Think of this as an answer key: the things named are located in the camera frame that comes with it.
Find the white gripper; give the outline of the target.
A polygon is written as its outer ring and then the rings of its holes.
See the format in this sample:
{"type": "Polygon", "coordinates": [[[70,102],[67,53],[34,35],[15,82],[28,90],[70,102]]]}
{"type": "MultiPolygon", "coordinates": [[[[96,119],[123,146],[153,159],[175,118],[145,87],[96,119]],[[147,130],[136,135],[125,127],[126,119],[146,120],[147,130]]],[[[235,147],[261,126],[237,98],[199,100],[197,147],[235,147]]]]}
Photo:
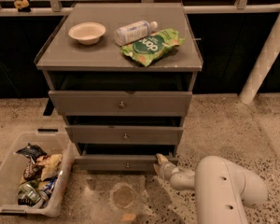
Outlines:
{"type": "Polygon", "coordinates": [[[162,179],[169,181],[173,174],[179,172],[179,168],[176,165],[169,162],[164,155],[157,153],[156,158],[158,164],[154,163],[153,167],[156,172],[156,175],[160,176],[162,179]]]}

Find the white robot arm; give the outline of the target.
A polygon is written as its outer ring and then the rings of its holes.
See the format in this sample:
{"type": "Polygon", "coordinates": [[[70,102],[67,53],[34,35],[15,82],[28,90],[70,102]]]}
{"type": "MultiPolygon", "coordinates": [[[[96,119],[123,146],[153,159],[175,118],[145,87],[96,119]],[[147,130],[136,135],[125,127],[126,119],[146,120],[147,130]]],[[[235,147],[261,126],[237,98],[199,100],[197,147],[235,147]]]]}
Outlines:
{"type": "Polygon", "coordinates": [[[219,156],[201,159],[195,171],[177,167],[162,154],[156,157],[154,169],[161,179],[175,190],[195,191],[198,224],[248,224],[245,207],[268,201],[259,175],[219,156]]]}

